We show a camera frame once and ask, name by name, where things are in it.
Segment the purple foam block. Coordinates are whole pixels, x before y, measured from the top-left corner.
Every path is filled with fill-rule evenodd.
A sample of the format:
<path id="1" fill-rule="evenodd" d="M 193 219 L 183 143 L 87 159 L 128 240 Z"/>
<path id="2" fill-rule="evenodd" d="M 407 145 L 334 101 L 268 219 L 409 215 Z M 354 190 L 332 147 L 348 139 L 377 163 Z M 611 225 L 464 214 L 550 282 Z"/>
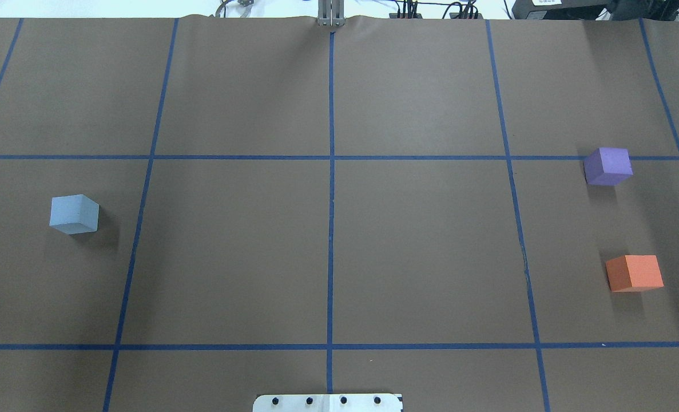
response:
<path id="1" fill-rule="evenodd" d="M 634 175 L 629 150 L 597 148 L 585 157 L 584 173 L 588 185 L 616 186 Z"/>

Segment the aluminium frame post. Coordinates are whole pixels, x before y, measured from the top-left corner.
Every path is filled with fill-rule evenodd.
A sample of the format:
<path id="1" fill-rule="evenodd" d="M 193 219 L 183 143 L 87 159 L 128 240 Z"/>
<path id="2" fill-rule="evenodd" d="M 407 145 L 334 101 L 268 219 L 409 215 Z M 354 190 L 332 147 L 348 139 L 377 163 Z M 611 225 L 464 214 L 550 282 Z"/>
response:
<path id="1" fill-rule="evenodd" d="M 324 27 L 340 27 L 346 23 L 344 0 L 319 0 L 317 24 Z"/>

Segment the orange foam block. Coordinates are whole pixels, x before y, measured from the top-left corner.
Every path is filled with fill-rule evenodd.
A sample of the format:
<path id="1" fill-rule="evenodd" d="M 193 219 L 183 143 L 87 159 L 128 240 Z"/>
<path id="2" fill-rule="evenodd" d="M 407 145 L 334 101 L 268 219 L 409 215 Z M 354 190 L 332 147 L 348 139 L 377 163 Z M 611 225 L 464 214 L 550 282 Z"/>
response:
<path id="1" fill-rule="evenodd" d="M 611 292 L 643 292 L 664 286 L 655 255 L 622 255 L 604 265 Z"/>

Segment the light blue foam block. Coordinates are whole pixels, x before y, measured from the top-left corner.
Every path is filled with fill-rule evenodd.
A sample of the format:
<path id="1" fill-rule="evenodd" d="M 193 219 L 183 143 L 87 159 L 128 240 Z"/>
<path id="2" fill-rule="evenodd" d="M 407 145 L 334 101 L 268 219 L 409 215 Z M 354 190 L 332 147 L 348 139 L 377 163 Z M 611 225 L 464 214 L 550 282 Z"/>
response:
<path id="1" fill-rule="evenodd" d="M 49 227 L 67 235 L 98 230 L 100 206 L 85 195 L 58 196 L 51 199 Z"/>

